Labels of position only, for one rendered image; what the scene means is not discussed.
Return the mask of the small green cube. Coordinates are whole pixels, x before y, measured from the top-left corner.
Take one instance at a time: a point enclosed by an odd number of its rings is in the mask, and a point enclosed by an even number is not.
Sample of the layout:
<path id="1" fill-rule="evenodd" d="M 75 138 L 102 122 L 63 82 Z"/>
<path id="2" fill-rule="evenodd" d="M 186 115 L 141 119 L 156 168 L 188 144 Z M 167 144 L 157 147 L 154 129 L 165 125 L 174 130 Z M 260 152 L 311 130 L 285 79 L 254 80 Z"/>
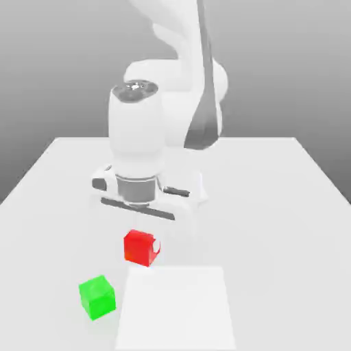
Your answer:
<path id="1" fill-rule="evenodd" d="M 80 284 L 79 292 L 82 307 L 92 321 L 116 310 L 114 288 L 104 275 Z"/>

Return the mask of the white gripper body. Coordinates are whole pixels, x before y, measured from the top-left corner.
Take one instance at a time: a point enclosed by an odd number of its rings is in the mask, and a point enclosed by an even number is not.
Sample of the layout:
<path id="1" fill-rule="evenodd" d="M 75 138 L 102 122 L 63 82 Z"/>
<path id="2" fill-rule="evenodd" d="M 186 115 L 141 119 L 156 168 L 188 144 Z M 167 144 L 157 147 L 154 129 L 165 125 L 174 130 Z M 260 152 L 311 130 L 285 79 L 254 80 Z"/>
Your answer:
<path id="1" fill-rule="evenodd" d="M 193 218 L 195 212 L 192 203 L 187 198 L 178 195 L 163 194 L 148 204 L 126 204 L 102 194 L 96 194 L 95 197 L 107 206 L 122 208 L 170 221 L 190 220 Z"/>

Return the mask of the small red cube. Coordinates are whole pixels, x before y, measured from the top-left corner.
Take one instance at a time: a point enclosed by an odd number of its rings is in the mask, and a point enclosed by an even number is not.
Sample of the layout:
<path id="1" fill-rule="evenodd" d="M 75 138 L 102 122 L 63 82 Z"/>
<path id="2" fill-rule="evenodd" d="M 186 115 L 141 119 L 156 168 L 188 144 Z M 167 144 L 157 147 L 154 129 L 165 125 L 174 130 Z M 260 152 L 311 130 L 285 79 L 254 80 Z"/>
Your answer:
<path id="1" fill-rule="evenodd" d="M 149 267 L 160 253 L 154 248 L 156 238 L 146 232 L 130 230 L 123 238 L 124 258 L 127 261 Z"/>

